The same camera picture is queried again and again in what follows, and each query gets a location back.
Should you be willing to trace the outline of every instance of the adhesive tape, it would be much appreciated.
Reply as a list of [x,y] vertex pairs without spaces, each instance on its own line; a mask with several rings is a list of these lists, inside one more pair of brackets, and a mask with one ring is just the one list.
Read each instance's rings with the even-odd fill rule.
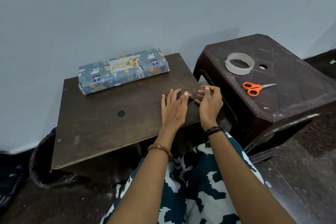
[[[230,62],[230,60],[233,60],[233,59],[237,59],[237,60],[241,60],[245,62],[249,67],[248,68],[236,67]],[[227,60],[225,60],[225,66],[231,73],[240,74],[240,75],[248,74],[249,72],[251,72],[251,70],[254,67],[254,60],[250,56],[244,53],[234,52],[234,53],[231,53],[227,57]]]

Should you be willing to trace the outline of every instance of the white wall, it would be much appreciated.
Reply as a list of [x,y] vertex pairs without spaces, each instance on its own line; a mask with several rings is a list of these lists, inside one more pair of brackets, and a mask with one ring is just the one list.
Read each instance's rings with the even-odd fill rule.
[[0,150],[57,125],[78,66],[160,47],[193,70],[206,44],[266,34],[301,58],[336,42],[336,0],[0,0]]

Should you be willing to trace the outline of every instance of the orange scissors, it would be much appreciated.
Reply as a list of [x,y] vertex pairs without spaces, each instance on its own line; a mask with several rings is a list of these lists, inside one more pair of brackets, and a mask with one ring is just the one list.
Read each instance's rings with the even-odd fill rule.
[[245,90],[247,90],[247,94],[250,97],[256,97],[257,95],[259,95],[259,92],[263,88],[271,87],[273,85],[276,85],[276,83],[260,85],[260,84],[253,84],[253,83],[250,83],[250,82],[244,82],[243,83],[243,88]]

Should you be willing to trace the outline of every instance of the forearm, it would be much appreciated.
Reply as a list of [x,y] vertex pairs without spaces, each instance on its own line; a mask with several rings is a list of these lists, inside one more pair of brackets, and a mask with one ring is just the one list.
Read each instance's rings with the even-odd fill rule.
[[244,163],[224,133],[210,135],[209,141],[241,223],[295,223]]
[[[170,150],[176,131],[162,127],[155,144]],[[158,222],[167,163],[168,154],[165,151],[154,148],[148,152],[108,224]]]

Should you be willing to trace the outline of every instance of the gift box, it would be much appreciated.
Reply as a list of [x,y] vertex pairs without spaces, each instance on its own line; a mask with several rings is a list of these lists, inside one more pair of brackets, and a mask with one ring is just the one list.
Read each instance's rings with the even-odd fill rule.
[[79,89],[84,95],[169,71],[159,48],[79,67]]

